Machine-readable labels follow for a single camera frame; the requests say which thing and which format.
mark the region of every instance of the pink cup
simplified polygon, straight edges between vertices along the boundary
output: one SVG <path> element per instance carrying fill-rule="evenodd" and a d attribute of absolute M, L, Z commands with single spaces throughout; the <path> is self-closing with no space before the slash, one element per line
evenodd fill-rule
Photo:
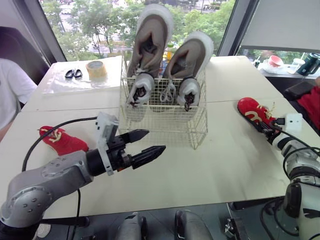
<path fill-rule="evenodd" d="M 284 64 L 284 62 L 282 61 L 282 59 L 276 55 L 272 55 L 269 57 L 268 59 L 268 64 L 277 68 L 280 67 Z"/>

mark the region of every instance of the white shirt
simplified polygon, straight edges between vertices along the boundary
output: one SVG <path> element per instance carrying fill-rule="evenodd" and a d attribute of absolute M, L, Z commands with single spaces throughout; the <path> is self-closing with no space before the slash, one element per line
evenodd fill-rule
<path fill-rule="evenodd" d="M 8 125 L 37 85 L 13 61 L 0 58 L 0 129 Z"/>

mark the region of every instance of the red sneaker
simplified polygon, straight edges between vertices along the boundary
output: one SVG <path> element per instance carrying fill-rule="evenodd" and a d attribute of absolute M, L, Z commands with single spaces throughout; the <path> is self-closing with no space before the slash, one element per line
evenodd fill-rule
<path fill-rule="evenodd" d="M 260 105 L 256 100 L 251 97 L 244 97 L 238 101 L 237 104 L 238 111 L 244 116 L 245 119 L 249 121 L 259 132 L 261 131 L 259 122 L 264 122 L 268 126 L 271 125 L 273 120 L 276 120 L 272 117 L 271 110 L 267 107 Z"/>
<path fill-rule="evenodd" d="M 42 126 L 39 130 L 40 136 L 44 135 L 48 130 L 52 129 L 52 126 Z M 50 145 L 59 156 L 70 154 L 79 150 L 87 152 L 89 150 L 88 145 L 81 139 L 66 134 L 66 131 L 62 128 L 58 128 L 46 136 L 43 141 Z"/>

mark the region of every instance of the shoe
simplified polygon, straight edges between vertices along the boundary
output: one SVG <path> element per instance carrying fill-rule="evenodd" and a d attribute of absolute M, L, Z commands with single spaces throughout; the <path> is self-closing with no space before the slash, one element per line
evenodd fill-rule
<path fill-rule="evenodd" d="M 272 117 L 272 111 L 267 107 L 260 105 L 256 100 L 251 97 L 244 97 L 238 101 L 237 108 L 239 113 L 252 124 L 259 132 L 262 128 L 259 126 L 259 122 L 264 122 L 268 126 L 271 126 L 272 121 L 276 118 Z"/>
<path fill-rule="evenodd" d="M 150 4 L 143 9 L 137 22 L 132 59 L 127 70 L 127 77 L 135 77 L 129 89 L 128 105 L 140 107 L 149 101 L 172 31 L 173 17 L 166 7 Z"/>
<path fill-rule="evenodd" d="M 147 239 L 148 224 L 147 219 L 138 212 L 127 216 L 119 226 L 115 240 L 140 240 Z"/>
<path fill-rule="evenodd" d="M 52 126 L 42 126 L 39 130 L 40 136 L 44 135 Z M 44 137 L 43 141 L 52 147 L 59 156 L 70 154 L 76 151 L 85 151 L 89 150 L 88 145 L 81 139 L 70 136 L 62 128 L 58 128 L 50 133 L 48 136 Z"/>
<path fill-rule="evenodd" d="M 201 217 L 189 210 L 175 212 L 174 239 L 213 240 Z"/>
<path fill-rule="evenodd" d="M 206 67 L 214 52 L 211 38 L 201 31 L 191 33 L 174 53 L 163 74 L 165 79 L 184 79 L 178 90 L 177 104 L 188 111 L 198 106 L 200 85 L 197 77 Z"/>

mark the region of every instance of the gray shoe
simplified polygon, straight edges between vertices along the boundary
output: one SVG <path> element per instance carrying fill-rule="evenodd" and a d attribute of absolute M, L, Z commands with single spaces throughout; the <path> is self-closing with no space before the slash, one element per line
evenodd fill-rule
<path fill-rule="evenodd" d="M 144 8 L 137 22 L 132 59 L 127 70 L 128 77 L 136 77 L 127 100 L 129 105 L 140 107 L 148 102 L 172 31 L 173 17 L 166 7 L 150 4 Z"/>
<path fill-rule="evenodd" d="M 197 106 L 200 100 L 199 73 L 204 70 L 214 51 L 211 38 L 201 31 L 191 33 L 181 47 L 174 53 L 163 73 L 166 79 L 184 79 L 180 84 L 177 103 L 185 106 Z"/>
<path fill-rule="evenodd" d="M 174 239 L 213 240 L 208 227 L 201 217 L 188 210 L 178 210 L 175 213 Z"/>
<path fill-rule="evenodd" d="M 115 240 L 146 240 L 148 236 L 147 220 L 134 212 L 125 218 L 120 225 Z"/>

